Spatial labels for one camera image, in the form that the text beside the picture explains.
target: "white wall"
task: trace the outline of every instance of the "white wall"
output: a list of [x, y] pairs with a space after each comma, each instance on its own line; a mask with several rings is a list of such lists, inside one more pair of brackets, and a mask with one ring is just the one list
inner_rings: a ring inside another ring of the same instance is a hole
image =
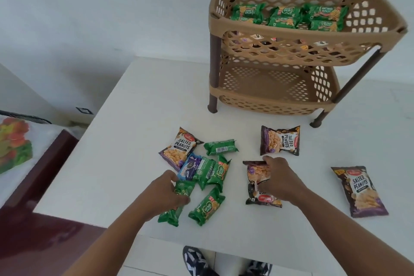
[[[75, 106], [96, 113], [134, 55], [208, 61], [209, 1], [0, 0], [0, 62], [71, 119], [88, 121]], [[390, 1], [414, 22], [412, 0]], [[413, 50], [409, 33], [369, 77], [414, 83]]]
[[0, 110], [38, 116], [54, 124], [69, 120], [0, 64]]

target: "forearm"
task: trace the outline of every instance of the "forearm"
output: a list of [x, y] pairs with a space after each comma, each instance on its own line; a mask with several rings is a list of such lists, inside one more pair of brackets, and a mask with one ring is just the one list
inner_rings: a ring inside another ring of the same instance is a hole
[[146, 216], [138, 197], [63, 276], [116, 276]]
[[348, 275], [414, 275], [412, 262], [311, 190], [294, 204]]

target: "lower basket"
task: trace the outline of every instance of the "lower basket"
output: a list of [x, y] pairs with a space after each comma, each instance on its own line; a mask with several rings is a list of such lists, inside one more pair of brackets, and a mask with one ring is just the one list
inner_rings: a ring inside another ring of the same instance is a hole
[[219, 87], [210, 94], [224, 104], [269, 114], [307, 115], [331, 111], [339, 92], [332, 67], [249, 61], [222, 54]]

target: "table top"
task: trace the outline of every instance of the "table top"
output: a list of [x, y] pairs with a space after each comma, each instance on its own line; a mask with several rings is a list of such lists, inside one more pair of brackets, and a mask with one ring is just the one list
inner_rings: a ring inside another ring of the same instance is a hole
[[[356, 220], [409, 259], [414, 259], [412, 145], [414, 127], [387, 83], [361, 82], [322, 126], [315, 115], [274, 116], [219, 102], [211, 114], [207, 64], [138, 58], [127, 69], [35, 211], [108, 227], [156, 177], [170, 169], [158, 154], [179, 127], [202, 141], [236, 139], [238, 153], [224, 182], [225, 202], [202, 227], [187, 217], [208, 194], [197, 185], [179, 227], [147, 222], [140, 234], [237, 255], [287, 268], [341, 275], [344, 271], [301, 211], [245, 205], [243, 160], [260, 160], [260, 129], [301, 125], [300, 155], [286, 158], [303, 182], [349, 216], [349, 204], [331, 166], [365, 165], [390, 215]], [[196, 154], [205, 155], [203, 146]]]

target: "black and white shoe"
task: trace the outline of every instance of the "black and white shoe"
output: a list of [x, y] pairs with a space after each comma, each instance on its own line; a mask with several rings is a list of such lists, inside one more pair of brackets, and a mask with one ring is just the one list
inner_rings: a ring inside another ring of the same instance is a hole
[[244, 276], [269, 276], [272, 271], [272, 264], [259, 261], [251, 261]]
[[183, 258], [191, 276], [206, 276], [215, 274], [214, 271], [208, 266], [203, 253], [201, 253], [199, 249], [186, 245], [183, 248]]

